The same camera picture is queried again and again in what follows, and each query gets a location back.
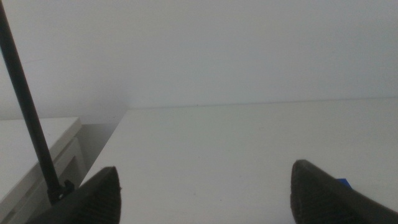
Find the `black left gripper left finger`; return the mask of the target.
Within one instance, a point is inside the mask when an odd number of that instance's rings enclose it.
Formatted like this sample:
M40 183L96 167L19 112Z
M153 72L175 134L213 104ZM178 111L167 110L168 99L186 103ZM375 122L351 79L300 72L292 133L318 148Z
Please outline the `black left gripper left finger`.
M28 224L118 224L121 187L115 167L105 167Z

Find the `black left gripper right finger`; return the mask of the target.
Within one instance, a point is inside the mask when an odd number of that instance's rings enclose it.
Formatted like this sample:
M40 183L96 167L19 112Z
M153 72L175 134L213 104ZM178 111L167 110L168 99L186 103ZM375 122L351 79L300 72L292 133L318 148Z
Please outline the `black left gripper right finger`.
M290 208L296 223L397 224L397 212L349 188L311 162L294 162Z

